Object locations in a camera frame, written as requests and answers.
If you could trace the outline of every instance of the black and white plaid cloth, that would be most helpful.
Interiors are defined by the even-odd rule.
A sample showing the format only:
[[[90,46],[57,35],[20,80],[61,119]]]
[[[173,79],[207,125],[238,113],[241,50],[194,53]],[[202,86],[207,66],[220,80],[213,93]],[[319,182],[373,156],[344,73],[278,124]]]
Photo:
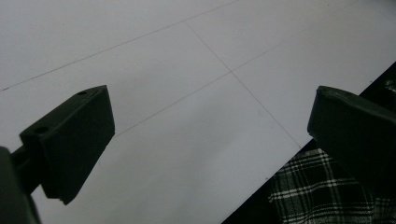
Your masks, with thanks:
[[[271,185],[281,223],[396,223],[396,200],[373,197],[319,148],[300,151]]]

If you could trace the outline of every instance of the table surface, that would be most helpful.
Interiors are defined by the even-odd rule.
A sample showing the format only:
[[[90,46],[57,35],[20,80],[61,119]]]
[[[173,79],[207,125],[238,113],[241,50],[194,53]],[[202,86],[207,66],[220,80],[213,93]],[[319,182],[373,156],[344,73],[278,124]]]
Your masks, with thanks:
[[[310,139],[319,85],[396,61],[390,0],[3,1],[0,144],[107,85],[116,136],[43,223],[220,223]]]

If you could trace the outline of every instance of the plaid fabric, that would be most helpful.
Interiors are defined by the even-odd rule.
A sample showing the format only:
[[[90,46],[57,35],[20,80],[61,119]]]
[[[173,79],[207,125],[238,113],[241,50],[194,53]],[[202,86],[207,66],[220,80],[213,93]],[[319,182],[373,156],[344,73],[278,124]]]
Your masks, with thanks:
[[[281,223],[396,223],[396,200],[373,197],[319,148],[300,151],[271,183]]]

